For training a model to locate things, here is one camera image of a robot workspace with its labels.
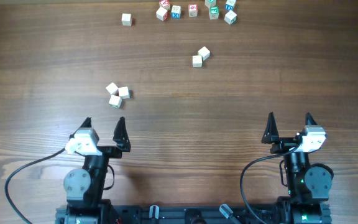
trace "wood grain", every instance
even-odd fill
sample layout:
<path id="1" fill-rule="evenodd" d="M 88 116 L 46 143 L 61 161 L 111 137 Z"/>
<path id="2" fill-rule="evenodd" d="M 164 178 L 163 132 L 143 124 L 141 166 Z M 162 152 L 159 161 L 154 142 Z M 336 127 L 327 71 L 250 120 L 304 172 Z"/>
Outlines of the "wood grain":
<path id="1" fill-rule="evenodd" d="M 358 1 L 239 1 L 232 26 L 198 4 L 197 18 L 185 10 L 167 22 L 156 2 L 0 6 L 0 223 L 21 223 L 7 176 L 61 149 L 87 116 L 101 144 L 127 119 L 132 152 L 110 162 L 116 184 L 104 194 L 113 204 L 241 205 L 242 168 L 269 154 L 260 138 L 271 111 L 282 136 L 300 131 L 306 112 L 326 128 L 311 161 L 336 173 L 334 223 L 358 223 Z M 121 25 L 123 12 L 134 26 Z M 192 68 L 203 46 L 211 57 Z M 108 105 L 111 82 L 133 91 L 120 110 Z M 23 170 L 13 200 L 51 223 L 65 174 L 82 162 L 64 153 Z M 278 162 L 248 172 L 251 202 L 286 195 Z"/>

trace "white block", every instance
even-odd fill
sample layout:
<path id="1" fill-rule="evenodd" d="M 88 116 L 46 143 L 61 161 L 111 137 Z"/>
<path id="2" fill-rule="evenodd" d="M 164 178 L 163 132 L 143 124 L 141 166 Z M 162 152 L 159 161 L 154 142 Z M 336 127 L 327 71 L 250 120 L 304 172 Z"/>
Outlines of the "white block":
<path id="1" fill-rule="evenodd" d="M 209 9 L 209 19 L 219 18 L 219 7 L 214 6 Z"/>
<path id="2" fill-rule="evenodd" d="M 197 53 L 198 55 L 201 55 L 203 60 L 206 60 L 209 55 L 211 54 L 211 52 L 206 48 L 206 47 L 203 47 L 202 49 L 200 49 Z"/>
<path id="3" fill-rule="evenodd" d="M 160 7 L 163 7 L 166 10 L 171 10 L 171 5 L 169 4 L 168 0 L 161 0 Z"/>
<path id="4" fill-rule="evenodd" d="M 214 7 L 216 5 L 216 0 L 205 0 L 205 5 L 208 8 Z"/>
<path id="5" fill-rule="evenodd" d="M 168 10 L 164 9 L 163 7 L 160 7 L 156 12 L 157 18 L 165 21 L 168 16 Z"/>
<path id="6" fill-rule="evenodd" d="M 234 13 L 232 10 L 230 10 L 228 13 L 226 13 L 226 15 L 224 16 L 224 20 L 228 23 L 228 24 L 232 24 L 234 21 L 236 21 L 237 19 L 237 14 Z"/>
<path id="7" fill-rule="evenodd" d="M 193 67 L 199 68 L 203 66 L 203 58 L 201 55 L 193 56 Z"/>
<path id="8" fill-rule="evenodd" d="M 196 17 L 198 13 L 198 5 L 197 4 L 189 4 L 189 16 Z"/>
<path id="9" fill-rule="evenodd" d="M 236 0 L 227 0 L 226 5 L 224 6 L 225 10 L 233 10 L 236 5 Z"/>
<path id="10" fill-rule="evenodd" d="M 171 17 L 172 18 L 180 19 L 180 13 L 181 13 L 180 6 L 172 6 L 172 10 L 171 10 Z"/>
<path id="11" fill-rule="evenodd" d="M 131 96 L 129 94 L 128 87 L 120 87 L 118 88 L 118 95 L 121 99 L 129 99 Z"/>
<path id="12" fill-rule="evenodd" d="M 109 104 L 112 107 L 119 108 L 121 106 L 122 99 L 119 96 L 111 96 Z"/>
<path id="13" fill-rule="evenodd" d="M 132 25 L 131 15 L 122 13 L 121 22 L 124 26 L 131 26 Z"/>
<path id="14" fill-rule="evenodd" d="M 114 83 L 110 83 L 110 85 L 108 85 L 106 89 L 110 93 L 110 95 L 114 95 L 118 91 L 118 87 Z"/>

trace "cube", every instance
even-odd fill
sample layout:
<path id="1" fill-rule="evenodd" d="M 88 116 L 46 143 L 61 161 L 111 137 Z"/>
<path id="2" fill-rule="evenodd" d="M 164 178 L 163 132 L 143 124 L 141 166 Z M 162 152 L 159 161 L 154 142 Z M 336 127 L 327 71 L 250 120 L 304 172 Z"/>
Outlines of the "cube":
<path id="1" fill-rule="evenodd" d="M 171 16 L 175 19 L 180 19 L 180 6 L 172 6 Z"/>
<path id="2" fill-rule="evenodd" d="M 235 4 L 236 4 L 236 0 L 227 0 L 224 8 L 225 10 L 233 10 Z"/>
<path id="3" fill-rule="evenodd" d="M 228 13 L 226 13 L 226 15 L 224 16 L 224 20 L 228 23 L 228 24 L 232 24 L 234 21 L 236 21 L 237 19 L 237 14 L 234 13 L 232 10 L 230 10 Z"/>
<path id="4" fill-rule="evenodd" d="M 206 48 L 203 47 L 202 49 L 200 49 L 197 53 L 198 55 L 201 55 L 201 57 L 203 58 L 203 60 L 206 60 L 209 55 L 211 54 L 211 52 Z"/>
<path id="5" fill-rule="evenodd" d="M 132 25 L 131 15 L 122 13 L 121 22 L 124 26 L 131 26 Z"/>
<path id="6" fill-rule="evenodd" d="M 118 95 L 121 99 L 129 99 L 131 96 L 129 95 L 128 87 L 120 87 L 118 88 Z"/>
<path id="7" fill-rule="evenodd" d="M 219 17 L 219 8 L 217 6 L 211 7 L 209 9 L 209 18 L 217 19 Z"/>
<path id="8" fill-rule="evenodd" d="M 114 108 L 119 108 L 121 106 L 121 103 L 122 103 L 121 97 L 114 96 L 114 95 L 110 97 L 110 101 L 109 101 L 110 106 Z"/>
<path id="9" fill-rule="evenodd" d="M 164 9 L 163 7 L 160 7 L 156 12 L 157 18 L 165 21 L 168 17 L 168 10 Z"/>
<path id="10" fill-rule="evenodd" d="M 118 87 L 114 83 L 110 83 L 110 85 L 108 85 L 106 89 L 110 93 L 110 95 L 114 95 L 118 91 Z"/>
<path id="11" fill-rule="evenodd" d="M 203 58 L 201 55 L 193 56 L 193 67 L 200 68 L 203 66 Z"/>
<path id="12" fill-rule="evenodd" d="M 197 4 L 189 4 L 189 16 L 196 17 L 198 12 L 198 5 Z"/>
<path id="13" fill-rule="evenodd" d="M 166 10 L 171 10 L 171 5 L 169 4 L 168 0 L 161 0 L 160 7 L 164 8 Z"/>
<path id="14" fill-rule="evenodd" d="M 205 5 L 208 9 L 210 9 L 216 5 L 216 0 L 205 0 Z"/>

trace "cable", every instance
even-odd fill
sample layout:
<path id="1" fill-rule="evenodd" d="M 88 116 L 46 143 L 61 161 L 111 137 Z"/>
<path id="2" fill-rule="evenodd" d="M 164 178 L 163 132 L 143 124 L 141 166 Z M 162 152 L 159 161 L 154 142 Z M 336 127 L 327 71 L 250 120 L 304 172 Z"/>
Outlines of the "cable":
<path id="1" fill-rule="evenodd" d="M 253 164 L 255 164 L 255 163 L 257 163 L 257 162 L 260 162 L 260 161 L 267 160 L 267 159 L 273 159 L 273 158 L 282 157 L 282 156 L 286 156 L 286 155 L 288 155 L 288 154 L 291 154 L 291 153 L 295 152 L 295 151 L 299 148 L 300 145 L 301 145 L 301 144 L 299 143 L 299 145 L 297 145 L 297 147 L 294 147 L 293 149 L 289 150 L 288 152 L 284 152 L 284 153 L 276 154 L 276 155 L 272 155 L 272 156 L 265 156 L 265 157 L 256 159 L 256 160 L 250 162 L 248 165 L 246 165 L 246 166 L 244 167 L 244 169 L 242 170 L 242 173 L 241 173 L 241 176 L 240 176 L 240 191 L 241 191 L 242 199 L 244 200 L 244 203 L 246 204 L 247 208 L 249 209 L 249 212 L 250 212 L 251 214 L 253 214 L 253 216 L 254 216 L 256 219 L 258 219 L 258 220 L 259 220 L 261 223 L 263 223 L 263 224 L 267 224 L 267 223 L 265 223 L 262 219 L 260 219 L 260 218 L 255 214 L 255 212 L 253 211 L 253 209 L 251 208 L 251 206 L 249 205 L 249 203 L 248 203 L 248 201 L 247 201 L 247 199 L 246 199 L 246 195 L 245 195 L 245 193 L 244 193 L 244 188 L 243 188 L 243 184 L 242 184 L 243 181 L 244 181 L 244 174 L 245 174 L 246 170 L 247 170 L 250 166 L 252 166 Z"/>
<path id="2" fill-rule="evenodd" d="M 29 166 L 31 166 L 31 165 L 37 164 L 37 163 L 39 163 L 39 162 L 46 161 L 47 159 L 53 158 L 53 157 L 59 155 L 60 153 L 64 152 L 64 150 L 65 150 L 65 149 L 63 148 L 62 150 L 56 152 L 55 154 L 52 154 L 52 155 L 50 155 L 50 156 L 47 156 L 47 157 L 44 157 L 44 158 L 42 158 L 42 159 L 36 160 L 36 161 L 34 161 L 34 162 L 30 162 L 30 163 L 28 163 L 28 164 L 26 164 L 26 165 L 24 165 L 24 166 L 18 168 L 17 170 L 15 170 L 15 171 L 14 171 L 13 173 L 11 173 L 11 174 L 9 175 L 9 177 L 6 179 L 6 182 L 5 182 L 5 196 L 6 196 L 6 198 L 7 198 L 7 201 L 11 204 L 13 210 L 15 210 L 15 212 L 18 214 L 18 216 L 20 216 L 20 217 L 23 219 L 23 221 L 25 221 L 27 224 L 31 224 L 31 222 L 30 222 L 28 219 L 26 219 L 26 217 L 19 211 L 19 209 L 17 209 L 16 205 L 13 203 L 11 197 L 9 196 L 9 191 L 8 191 L 9 182 L 11 181 L 12 177 L 13 177 L 14 175 L 16 175 L 18 172 L 20 172 L 22 169 L 24 169 L 24 168 L 26 168 L 26 167 L 29 167 Z"/>
<path id="3" fill-rule="evenodd" d="M 108 167 L 111 169 L 112 172 L 112 184 L 109 187 L 105 187 L 103 190 L 110 190 L 114 186 L 116 175 L 114 174 L 114 169 L 112 166 L 108 165 Z"/>

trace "wooden surface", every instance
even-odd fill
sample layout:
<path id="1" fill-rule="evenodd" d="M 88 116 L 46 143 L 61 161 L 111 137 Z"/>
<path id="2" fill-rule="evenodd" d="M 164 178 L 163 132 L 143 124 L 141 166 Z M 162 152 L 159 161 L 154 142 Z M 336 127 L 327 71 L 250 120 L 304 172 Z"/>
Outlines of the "wooden surface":
<path id="1" fill-rule="evenodd" d="M 282 136 L 306 112 L 325 127 L 311 162 L 336 173 L 334 223 L 358 223 L 358 1 L 239 1 L 232 26 L 209 20 L 203 2 L 197 18 L 178 4 L 182 19 L 167 22 L 156 2 L 0 6 L 0 223 L 22 223 L 6 177 L 61 149 L 87 116 L 101 144 L 127 119 L 132 151 L 110 161 L 116 184 L 104 194 L 113 204 L 242 205 L 239 176 L 269 155 L 260 139 L 271 111 Z M 192 68 L 203 46 L 212 55 Z M 111 82 L 133 91 L 120 110 L 108 105 Z M 252 203 L 287 194 L 279 161 L 248 171 Z M 12 199 L 34 223 L 53 222 L 63 178 L 82 163 L 64 153 L 23 170 Z"/>

